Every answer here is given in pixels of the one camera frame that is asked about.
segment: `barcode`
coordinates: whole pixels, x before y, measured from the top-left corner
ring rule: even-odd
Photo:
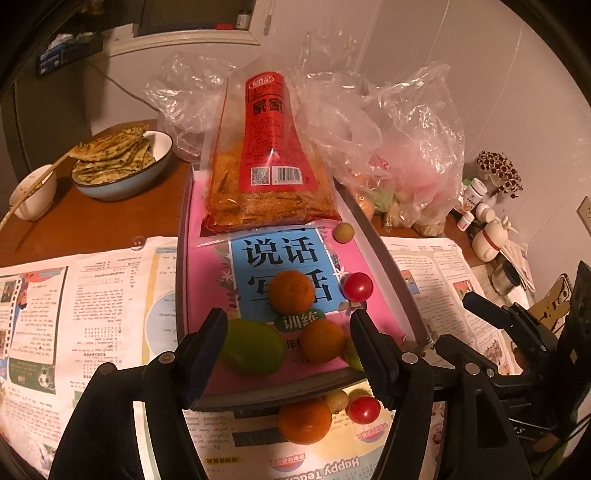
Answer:
[[[301,172],[296,167],[273,167],[273,185],[301,185]]]
[[[251,185],[270,185],[269,167],[251,168]]]

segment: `green mango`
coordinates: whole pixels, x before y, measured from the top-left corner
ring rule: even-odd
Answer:
[[[235,371],[249,377],[278,372],[285,357],[285,343],[266,323],[233,319],[220,357]]]
[[[357,350],[355,349],[351,337],[345,339],[345,361],[351,368],[359,370],[360,372],[363,371],[363,365],[361,365],[361,360],[359,359],[359,355],[357,354]]]

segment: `cherry tomato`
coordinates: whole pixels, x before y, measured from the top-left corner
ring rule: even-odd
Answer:
[[[374,282],[363,272],[349,275],[343,282],[343,294],[350,301],[362,302],[374,292]]]
[[[369,395],[362,395],[349,402],[347,415],[354,423],[367,425],[379,417],[382,406],[379,401]]]

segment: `bowl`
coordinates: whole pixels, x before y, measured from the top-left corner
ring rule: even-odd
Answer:
[[[50,168],[51,165],[43,165],[42,167],[39,167],[27,175],[10,195],[8,204],[10,206],[14,205],[16,201],[33,184],[33,182],[35,182],[36,179],[38,179]],[[51,174],[41,182],[41,186],[38,187],[38,189],[32,195],[30,195],[29,198],[22,202],[14,213],[22,220],[37,220],[41,218],[51,207],[51,204],[53,203],[53,197],[56,195],[56,188],[56,172],[52,171]]]
[[[170,159],[173,139],[169,135],[155,130],[148,130],[144,137],[150,141],[150,151],[155,160],[149,167],[122,179],[111,180],[98,185],[79,183],[74,179],[74,175],[70,173],[76,188],[84,195],[107,202],[124,200],[148,188],[166,167]]]

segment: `plastic bag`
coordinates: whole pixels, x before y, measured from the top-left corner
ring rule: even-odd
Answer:
[[[297,99],[279,59],[260,57],[228,80],[208,165],[204,230],[338,220],[334,186],[314,145],[296,131]]]
[[[376,86],[350,71],[356,52],[353,41],[335,48],[329,39],[308,34],[295,77],[301,100],[295,124],[318,146],[333,177],[364,202],[373,202],[369,199],[385,175],[369,160],[382,134],[363,111]]]
[[[464,131],[445,77],[432,62],[410,80],[378,89],[365,111],[384,136],[370,163],[387,166],[395,202],[384,228],[441,224],[460,192]]]
[[[226,79],[234,69],[224,60],[177,52],[150,78],[144,91],[160,111],[158,122],[180,158],[195,161],[201,155],[204,132],[216,126]]]

